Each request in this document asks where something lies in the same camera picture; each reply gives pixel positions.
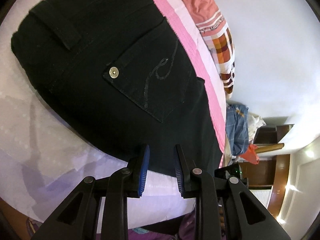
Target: brown floor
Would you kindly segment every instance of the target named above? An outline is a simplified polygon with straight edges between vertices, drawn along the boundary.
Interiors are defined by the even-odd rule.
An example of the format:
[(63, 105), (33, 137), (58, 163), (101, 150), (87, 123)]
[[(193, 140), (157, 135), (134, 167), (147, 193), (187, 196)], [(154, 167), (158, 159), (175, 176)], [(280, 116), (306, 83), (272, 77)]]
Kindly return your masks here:
[(21, 240), (30, 240), (29, 233), (27, 231), (26, 221), (27, 216), (15, 210), (8, 205), (5, 201), (0, 199), (0, 210), (10, 223), (12, 228), (16, 231)]

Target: red plastic bag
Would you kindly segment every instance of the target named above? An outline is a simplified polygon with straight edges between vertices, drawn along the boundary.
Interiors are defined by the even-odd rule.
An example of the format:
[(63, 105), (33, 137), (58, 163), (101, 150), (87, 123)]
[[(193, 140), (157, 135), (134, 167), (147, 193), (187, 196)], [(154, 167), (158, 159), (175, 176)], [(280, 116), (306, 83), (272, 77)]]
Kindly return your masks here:
[(259, 156), (256, 154), (256, 151), (255, 151), (255, 149), (257, 148), (258, 146), (256, 146), (255, 144), (249, 144), (247, 151), (244, 154), (241, 154), (239, 156), (252, 164), (258, 164)]

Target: metal rivet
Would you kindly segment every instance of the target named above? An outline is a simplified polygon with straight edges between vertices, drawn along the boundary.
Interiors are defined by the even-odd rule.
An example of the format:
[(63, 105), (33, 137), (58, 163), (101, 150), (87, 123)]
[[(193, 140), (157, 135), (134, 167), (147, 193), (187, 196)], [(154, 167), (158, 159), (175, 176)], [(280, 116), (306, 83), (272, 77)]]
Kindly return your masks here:
[(85, 183), (91, 183), (91, 182), (93, 182), (93, 179), (94, 179), (94, 177), (92, 177), (92, 176), (87, 176), (87, 177), (85, 177), (84, 178), (84, 182)]
[(121, 170), (121, 172), (122, 172), (122, 174), (129, 174), (131, 171), (130, 171), (129, 168), (123, 168), (123, 169)]
[(119, 70), (116, 67), (110, 68), (109, 75), (112, 78), (116, 78), (119, 75)]
[(202, 173), (202, 170), (199, 169), (199, 168), (195, 168), (195, 169), (192, 170), (192, 172), (193, 172), (194, 174), (196, 174), (196, 175), (199, 175), (199, 174)]
[(237, 184), (239, 182), (239, 179), (236, 178), (236, 177), (231, 177), (230, 179), (230, 182), (233, 183), (233, 184)]

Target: triangular cutout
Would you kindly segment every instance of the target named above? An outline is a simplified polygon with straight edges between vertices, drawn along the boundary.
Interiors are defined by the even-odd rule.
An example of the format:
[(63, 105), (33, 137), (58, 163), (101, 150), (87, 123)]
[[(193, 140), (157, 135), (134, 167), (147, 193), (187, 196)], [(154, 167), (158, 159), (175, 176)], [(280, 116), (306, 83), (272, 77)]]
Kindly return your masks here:
[(249, 225), (253, 225), (266, 220), (266, 216), (252, 202), (252, 200), (246, 195), (246, 193), (241, 192), (240, 198)]
[(76, 195), (76, 197), (70, 202), (70, 204), (64, 209), (64, 211), (62, 211), (57, 221), (71, 226), (74, 225), (79, 212), (82, 198), (82, 192)]

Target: mattress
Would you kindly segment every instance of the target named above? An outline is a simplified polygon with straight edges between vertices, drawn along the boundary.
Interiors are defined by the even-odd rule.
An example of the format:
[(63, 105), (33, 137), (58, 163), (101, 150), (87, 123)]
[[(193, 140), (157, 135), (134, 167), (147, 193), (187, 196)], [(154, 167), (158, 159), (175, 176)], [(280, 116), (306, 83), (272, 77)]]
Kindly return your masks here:
[[(0, 197), (43, 222), (84, 177), (107, 177), (127, 163), (81, 139), (36, 93), (11, 52), (12, 34), (39, 1), (17, 0), (0, 26)], [(154, 2), (183, 44), (197, 76), (205, 80), (223, 152), (225, 93), (212, 57), (181, 0)], [(128, 227), (178, 217), (191, 212), (194, 203), (181, 198), (176, 178), (149, 171), (143, 196), (128, 199)]]

